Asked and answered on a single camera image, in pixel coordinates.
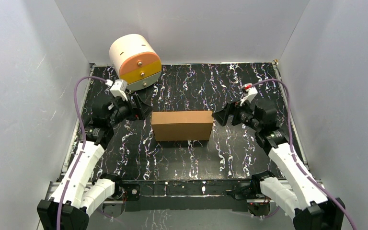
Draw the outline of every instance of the black work surface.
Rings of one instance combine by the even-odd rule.
[[[93,76],[116,80],[112,67],[94,67]],[[157,83],[137,93],[153,111],[221,110],[225,103],[241,98],[241,86],[275,78],[271,63],[165,65]],[[287,131],[287,110],[278,84],[258,88],[256,99],[268,98],[278,110],[278,122]],[[91,81],[83,118],[93,104],[109,100],[106,85]],[[123,121],[95,166],[92,179],[114,173],[124,180],[193,180],[250,178],[255,173],[281,173],[254,140],[246,126],[221,127],[216,121],[209,141],[156,142],[146,121]]]

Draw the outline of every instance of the white enclosure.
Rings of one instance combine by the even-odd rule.
[[[111,64],[110,45],[131,33],[143,35],[164,64],[280,59],[312,174],[368,229],[363,0],[0,1],[0,229],[37,227],[37,204],[60,174],[76,124],[73,86],[89,63]],[[253,220],[251,229],[292,229],[289,218],[271,220]]]
[[[162,63],[262,62],[280,58],[308,0],[56,0],[90,63],[140,34]]]
[[[311,0],[279,68],[314,176],[368,229],[368,1]]]
[[[0,1],[0,230],[36,229],[77,120],[74,84],[88,70],[53,0]]]

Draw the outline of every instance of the brown cardboard box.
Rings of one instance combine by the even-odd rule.
[[[153,112],[151,126],[156,141],[209,140],[212,111]]]

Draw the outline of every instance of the purple cable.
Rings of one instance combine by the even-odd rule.
[[[78,120],[80,122],[80,129],[81,129],[81,136],[82,136],[82,150],[78,154],[78,157],[77,157],[77,159],[75,161],[75,164],[71,168],[71,171],[69,173],[69,178],[70,179],[72,177],[72,174],[75,171],[75,168],[77,167],[78,162],[80,162],[80,158],[81,158],[82,152],[83,152],[83,150],[85,148],[85,142],[87,141],[87,138],[85,136],[84,122],[82,121],[82,117],[81,117],[80,110],[78,108],[78,103],[77,103],[77,89],[78,89],[78,85],[81,83],[81,81],[83,81],[85,79],[88,79],[88,78],[92,78],[92,79],[96,79],[96,80],[100,80],[100,81],[106,82],[106,80],[103,79],[103,78],[90,76],[90,77],[83,77],[83,78],[79,79],[77,81],[77,83],[75,84],[75,87],[74,87],[74,105],[75,105],[75,111],[77,112]],[[61,194],[60,202],[58,203],[57,221],[56,221],[56,228],[57,228],[57,230],[61,230],[61,220],[60,220],[60,218],[61,218],[61,210],[63,209],[64,196],[66,195],[68,186],[69,186],[69,180],[67,180],[66,181],[66,184],[64,185],[64,190],[63,190],[63,193]]]
[[[351,217],[351,215],[347,212],[347,210],[336,200],[336,198],[334,196],[332,196],[327,190],[325,190],[320,184],[318,184],[314,179],[312,179],[310,176],[308,176],[308,174],[305,172],[305,170],[302,168],[302,166],[297,162],[297,156],[294,153],[294,148],[293,148],[293,133],[291,131],[291,110],[290,110],[290,99],[288,96],[288,88],[287,86],[280,80],[277,79],[266,79],[263,81],[260,81],[256,84],[253,84],[252,87],[256,87],[260,84],[263,84],[265,82],[269,82],[269,81],[273,81],[273,82],[277,82],[280,83],[284,90],[286,91],[286,97],[287,97],[287,103],[288,103],[288,108],[287,108],[287,113],[288,113],[288,117],[287,117],[287,123],[288,123],[288,135],[290,136],[290,151],[292,153],[292,157],[294,162],[296,163],[296,166],[298,167],[298,169],[302,172],[302,174],[304,174],[305,176],[307,176],[308,180],[313,183],[319,190],[321,190],[323,193],[325,193],[327,195],[327,197],[329,197],[332,202],[338,206],[338,208],[345,214],[346,218],[348,219],[350,225],[352,226],[353,230],[357,230],[356,224],[353,222],[353,218]]]
[[[111,215],[107,214],[106,212],[102,211],[100,208],[99,208],[99,209],[97,209],[97,211],[98,211],[99,213],[101,213],[102,215],[104,215],[104,216],[108,217],[108,218],[109,218],[109,219],[111,219],[111,220],[116,220],[118,223],[122,224],[122,225],[127,229],[126,224],[124,224],[121,220],[118,220],[117,218],[114,218],[113,216],[111,216]]]
[[[274,212],[272,212],[272,213],[270,213],[269,215],[267,215],[267,216],[263,216],[263,218],[270,218],[270,217],[272,217],[272,216],[274,216],[274,214],[276,213],[276,212],[278,212],[279,211],[279,209],[280,209],[280,206],[278,206],[275,210],[274,210]]]

